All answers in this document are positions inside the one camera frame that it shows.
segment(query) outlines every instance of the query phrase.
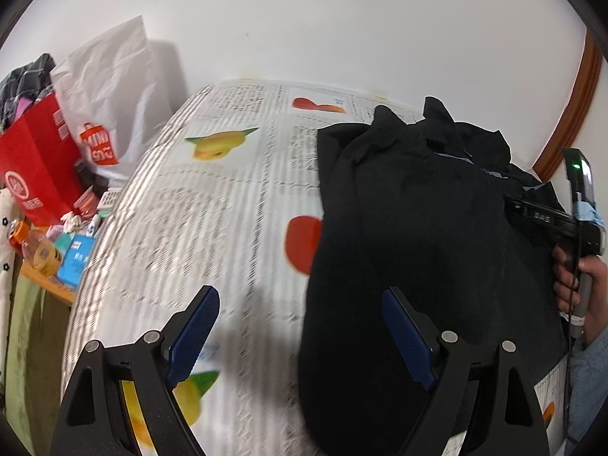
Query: cable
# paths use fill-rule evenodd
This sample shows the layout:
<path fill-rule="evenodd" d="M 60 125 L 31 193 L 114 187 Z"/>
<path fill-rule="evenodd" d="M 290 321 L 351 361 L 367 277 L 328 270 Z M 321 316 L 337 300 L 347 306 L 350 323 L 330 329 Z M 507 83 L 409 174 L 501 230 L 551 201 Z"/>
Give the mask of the cable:
<path fill-rule="evenodd" d="M 568 420 L 570 419 L 570 362 L 572 360 L 572 335 L 570 334 L 570 324 L 572 321 L 572 312 L 574 311 L 574 305 L 572 303 L 572 298 L 574 296 L 574 288 L 576 284 L 576 270 L 578 269 L 578 262 L 581 259 L 581 235 L 579 232 L 579 238 L 576 245 L 576 255 L 573 260 L 572 266 L 572 282 L 570 283 L 570 299 L 568 300 L 568 355 L 566 356 L 566 378 L 564 383 L 564 409 L 563 409 L 563 420 L 562 426 L 564 430 L 564 437 L 567 441 L 573 443 L 574 445 L 578 444 L 577 440 L 574 440 L 570 437 L 568 433 Z"/>

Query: red paper bag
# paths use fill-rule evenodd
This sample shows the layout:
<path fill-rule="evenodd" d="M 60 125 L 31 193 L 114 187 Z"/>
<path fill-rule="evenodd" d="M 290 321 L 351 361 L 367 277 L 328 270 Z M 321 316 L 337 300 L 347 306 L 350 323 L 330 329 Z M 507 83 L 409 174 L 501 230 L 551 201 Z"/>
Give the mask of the red paper bag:
<path fill-rule="evenodd" d="M 32 106 L 0 135 L 0 174 L 36 226 L 60 223 L 83 187 L 74 171 L 80 151 L 54 94 Z"/>

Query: wooden table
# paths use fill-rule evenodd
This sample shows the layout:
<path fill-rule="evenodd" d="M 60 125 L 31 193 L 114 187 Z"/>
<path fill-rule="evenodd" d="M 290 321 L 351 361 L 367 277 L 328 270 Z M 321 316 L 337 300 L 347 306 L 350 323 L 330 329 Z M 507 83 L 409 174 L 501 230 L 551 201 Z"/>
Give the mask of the wooden table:
<path fill-rule="evenodd" d="M 63 285 L 57 278 L 47 278 L 40 274 L 40 272 L 36 271 L 32 266 L 30 266 L 25 260 L 21 265 L 21 275 L 25 276 L 27 279 L 32 280 L 41 288 L 46 289 L 50 294 L 55 296 L 58 300 L 62 301 L 68 306 L 72 306 L 74 304 L 74 300 L 76 299 L 76 293 L 72 291 L 71 288 L 68 288 L 66 285 Z"/>

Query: white wall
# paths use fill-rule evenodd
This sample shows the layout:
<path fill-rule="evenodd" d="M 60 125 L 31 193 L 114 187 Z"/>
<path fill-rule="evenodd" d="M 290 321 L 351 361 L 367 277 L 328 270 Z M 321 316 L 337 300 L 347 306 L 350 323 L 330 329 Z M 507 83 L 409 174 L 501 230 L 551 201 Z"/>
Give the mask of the white wall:
<path fill-rule="evenodd" d="M 174 108 L 225 78 L 376 92 L 500 129 L 531 165 L 567 103 L 584 26 L 565 0 L 35 0 L 0 74 L 143 14 Z"/>
<path fill-rule="evenodd" d="M 589 114 L 572 147 L 576 147 L 591 163 L 594 175 L 595 200 L 600 216 L 608 220 L 608 63 L 602 63 L 602 71 Z M 564 208 L 572 210 L 570 184 L 566 179 L 564 163 L 551 179 L 557 198 Z"/>

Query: black garment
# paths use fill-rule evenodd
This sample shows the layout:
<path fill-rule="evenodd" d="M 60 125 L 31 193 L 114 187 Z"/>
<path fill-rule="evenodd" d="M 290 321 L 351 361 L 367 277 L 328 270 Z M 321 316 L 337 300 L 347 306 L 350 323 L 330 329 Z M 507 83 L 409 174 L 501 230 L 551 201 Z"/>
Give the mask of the black garment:
<path fill-rule="evenodd" d="M 540 182 L 510 165 L 500 132 L 454 123 L 434 98 L 424 117 L 405 125 L 378 106 L 371 126 L 318 131 L 325 215 L 299 390 L 310 434 L 329 456 L 394 454 L 428 398 L 382 320 L 388 286 L 470 344 L 513 340 L 533 382 L 565 353 L 551 245 L 540 230 L 511 226 L 504 209 L 504 196 L 561 209 L 553 187 L 524 190 Z M 455 432 L 466 429 L 473 394 Z"/>
<path fill-rule="evenodd" d="M 48 53 L 41 54 L 36 61 L 14 69 L 0 82 L 0 131 L 13 123 L 21 98 L 36 103 L 53 91 L 53 68 L 53 57 Z"/>

